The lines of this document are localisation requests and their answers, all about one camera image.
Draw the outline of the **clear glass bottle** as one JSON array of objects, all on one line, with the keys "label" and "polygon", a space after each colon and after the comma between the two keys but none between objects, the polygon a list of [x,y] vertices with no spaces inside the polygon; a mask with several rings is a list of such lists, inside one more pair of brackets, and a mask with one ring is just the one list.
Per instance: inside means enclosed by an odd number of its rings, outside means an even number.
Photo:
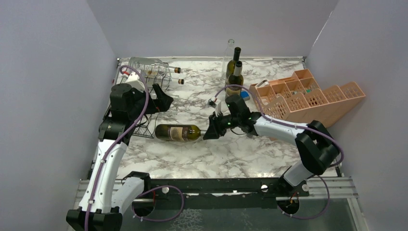
[{"label": "clear glass bottle", "polygon": [[233,58],[235,48],[235,40],[229,39],[227,42],[227,48],[224,51],[224,55],[222,58],[222,68],[221,68],[221,77],[223,80],[226,79],[226,71],[228,62]]}]

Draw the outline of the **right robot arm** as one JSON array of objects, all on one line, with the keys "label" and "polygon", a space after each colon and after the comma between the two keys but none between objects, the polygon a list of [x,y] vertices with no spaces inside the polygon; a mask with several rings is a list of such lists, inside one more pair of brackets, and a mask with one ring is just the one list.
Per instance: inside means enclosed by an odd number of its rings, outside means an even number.
[{"label": "right robot arm", "polygon": [[244,99],[229,96],[226,104],[230,114],[221,112],[216,98],[208,100],[215,110],[209,116],[209,126],[204,140],[215,140],[224,136],[229,129],[240,128],[247,135],[275,138],[297,147],[300,161],[289,167],[279,177],[277,190],[285,196],[291,195],[306,179],[323,174],[341,153],[334,139],[319,121],[294,123],[252,112]]}]

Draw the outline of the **dark green wine bottle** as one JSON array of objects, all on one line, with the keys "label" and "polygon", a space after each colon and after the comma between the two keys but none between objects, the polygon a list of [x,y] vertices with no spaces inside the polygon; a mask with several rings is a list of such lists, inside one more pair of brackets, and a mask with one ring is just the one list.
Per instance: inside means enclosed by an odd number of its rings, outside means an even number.
[{"label": "dark green wine bottle", "polygon": [[225,86],[229,84],[229,76],[233,74],[235,65],[239,61],[241,48],[235,47],[232,58],[227,62],[225,67]]}]

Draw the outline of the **wine bottle silver foil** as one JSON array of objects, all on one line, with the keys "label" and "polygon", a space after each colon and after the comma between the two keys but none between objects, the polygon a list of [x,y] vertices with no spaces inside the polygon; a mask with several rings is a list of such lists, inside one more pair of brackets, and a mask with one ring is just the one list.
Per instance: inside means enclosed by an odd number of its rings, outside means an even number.
[{"label": "wine bottle silver foil", "polygon": [[159,124],[154,130],[155,137],[163,141],[197,141],[206,133],[197,125]]},{"label": "wine bottle silver foil", "polygon": [[243,85],[243,76],[242,76],[242,62],[237,61],[235,63],[234,71],[229,75],[227,80],[227,86],[225,89],[226,98],[232,95],[240,95],[242,89],[240,86]]}]

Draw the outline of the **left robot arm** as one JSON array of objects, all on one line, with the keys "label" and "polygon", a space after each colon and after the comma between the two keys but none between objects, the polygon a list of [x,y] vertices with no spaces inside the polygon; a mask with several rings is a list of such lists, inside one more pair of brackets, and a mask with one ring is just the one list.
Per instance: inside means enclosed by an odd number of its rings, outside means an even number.
[{"label": "left robot arm", "polygon": [[114,85],[110,108],[99,126],[96,161],[85,193],[77,209],[67,212],[66,221],[75,231],[118,231],[123,214],[138,197],[151,193],[150,175],[132,173],[115,192],[119,164],[138,122],[147,114],[166,112],[173,98],[153,84],[156,98],[148,90],[130,84]]}]

